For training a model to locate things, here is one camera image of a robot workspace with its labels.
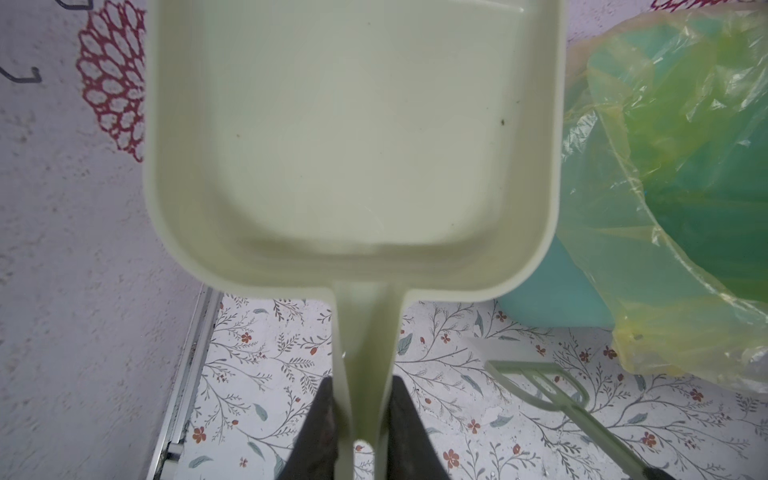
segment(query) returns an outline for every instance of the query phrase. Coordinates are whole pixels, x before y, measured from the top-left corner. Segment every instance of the cat litter scoop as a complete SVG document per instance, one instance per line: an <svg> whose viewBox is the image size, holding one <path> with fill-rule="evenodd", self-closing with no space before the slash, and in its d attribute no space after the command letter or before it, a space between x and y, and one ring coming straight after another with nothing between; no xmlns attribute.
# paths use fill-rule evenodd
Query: cat litter scoop
<svg viewBox="0 0 768 480"><path fill-rule="evenodd" d="M512 290L557 223L567 0L150 2L144 194L205 283L334 307L335 478L386 475L402 309Z"/></svg>
<svg viewBox="0 0 768 480"><path fill-rule="evenodd" d="M664 470L644 462L598 422L585 408L589 402L587 390L558 364L541 362L532 348L530 352L525 352L524 346L510 348L509 342L504 340L468 339L467 342L477 357L485 361L485 371L499 385L536 408L548 412L563 412L632 480L674 480ZM507 376L524 377L537 389L537 394L526 392ZM569 396L549 379L550 376L560 376L576 393Z"/></svg>

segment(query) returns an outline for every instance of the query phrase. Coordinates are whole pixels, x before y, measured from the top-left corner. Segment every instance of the leaf pattern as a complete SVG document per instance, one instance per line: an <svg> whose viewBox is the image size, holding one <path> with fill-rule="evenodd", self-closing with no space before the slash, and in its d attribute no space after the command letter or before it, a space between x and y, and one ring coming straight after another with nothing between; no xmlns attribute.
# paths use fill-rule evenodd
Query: leaf pattern
<svg viewBox="0 0 768 480"><path fill-rule="evenodd" d="M331 374L331 325L323 319L332 313L312 300L280 302L296 306L295 318L285 312L279 318L274 300L225 296L217 310L192 417L207 439L196 443L190 429L184 449L185 458L216 461L195 468L182 461L179 480L220 478L222 468L227 478L273 478L289 458L316 385ZM536 329L499 313L495 302L420 302L403 315L407 335L398 341L394 373L406 382L453 478L541 478L543 468L552 478L621 478L618 467L562 414L520 402L485 373L464 344L465 337L480 336L478 318L482 338L509 336L514 348L545 350L547 360L586 388L586 410L652 465L668 464L665 469L679 478L691 472L703 480L762 478L768 402L690 376L633 376L618 358L593 355L611 344L610 333ZM451 341L441 341L443 336ZM568 387L560 376L552 380ZM372 478L372 450L358 446L356 478Z"/></svg>
<svg viewBox="0 0 768 480"><path fill-rule="evenodd" d="M254 403L253 407L256 409L256 414L259 416L259 418L266 422L266 419L269 418L269 416L266 414L266 410L258 403Z"/></svg>
<svg viewBox="0 0 768 480"><path fill-rule="evenodd" d="M413 333L409 333L408 336L405 336L401 338L397 342L397 354L398 355L405 355L408 352L408 348L411 346L411 339L413 338Z"/></svg>
<svg viewBox="0 0 768 480"><path fill-rule="evenodd" d="M482 317L480 316L480 312L478 312L478 318L477 318L477 320L475 320L475 325L476 325L476 326L478 327L478 329L480 330L480 335L478 335L478 336L483 336L483 335L485 335L485 329L483 329L483 325L482 325Z"/></svg>
<svg viewBox="0 0 768 480"><path fill-rule="evenodd" d="M205 455L201 455L201 456L197 457L196 459L194 459L192 462L190 462L190 468L197 468L201 464L203 464L204 462L211 462L211 461L213 461L213 459L211 457L208 457L208 456L205 456Z"/></svg>

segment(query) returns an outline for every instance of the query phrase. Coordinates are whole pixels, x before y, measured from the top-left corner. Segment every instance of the plastic bag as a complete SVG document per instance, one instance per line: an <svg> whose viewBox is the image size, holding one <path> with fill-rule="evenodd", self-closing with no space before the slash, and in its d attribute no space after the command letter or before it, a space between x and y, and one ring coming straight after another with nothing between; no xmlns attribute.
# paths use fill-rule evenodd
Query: plastic bag
<svg viewBox="0 0 768 480"><path fill-rule="evenodd" d="M724 5L569 52L557 235L630 372L768 392L767 34Z"/></svg>

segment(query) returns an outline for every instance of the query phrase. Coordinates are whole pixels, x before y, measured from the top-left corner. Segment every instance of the light green dustpan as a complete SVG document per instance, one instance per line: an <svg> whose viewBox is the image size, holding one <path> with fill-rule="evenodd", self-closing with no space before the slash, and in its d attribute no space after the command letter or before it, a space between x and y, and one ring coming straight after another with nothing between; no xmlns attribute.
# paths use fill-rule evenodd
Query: light green dustpan
<svg viewBox="0 0 768 480"><path fill-rule="evenodd" d="M402 308L493 298L547 251L567 3L149 4L152 222L211 286L335 307L339 480L355 439L386 471Z"/></svg>

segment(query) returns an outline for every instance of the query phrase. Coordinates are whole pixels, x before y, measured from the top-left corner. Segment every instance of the green plastic bag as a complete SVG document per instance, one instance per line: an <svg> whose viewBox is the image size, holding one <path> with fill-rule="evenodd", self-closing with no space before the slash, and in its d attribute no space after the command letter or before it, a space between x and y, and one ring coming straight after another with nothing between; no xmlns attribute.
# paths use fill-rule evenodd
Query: green plastic bag
<svg viewBox="0 0 768 480"><path fill-rule="evenodd" d="M768 12L642 15L569 57L558 237L622 365L768 393Z"/></svg>

